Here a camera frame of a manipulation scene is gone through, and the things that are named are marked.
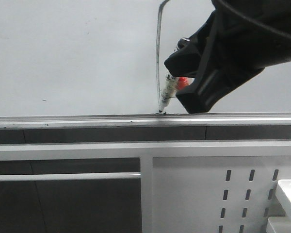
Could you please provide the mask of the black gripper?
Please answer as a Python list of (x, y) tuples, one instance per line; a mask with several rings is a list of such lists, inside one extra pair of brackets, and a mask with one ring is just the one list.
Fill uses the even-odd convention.
[[(265, 67), (291, 62), (291, 0), (214, 0), (207, 21), (182, 37), (164, 66), (174, 77), (194, 78), (176, 93), (188, 113), (207, 113)], [(234, 65), (198, 69), (215, 24), (211, 58)]]

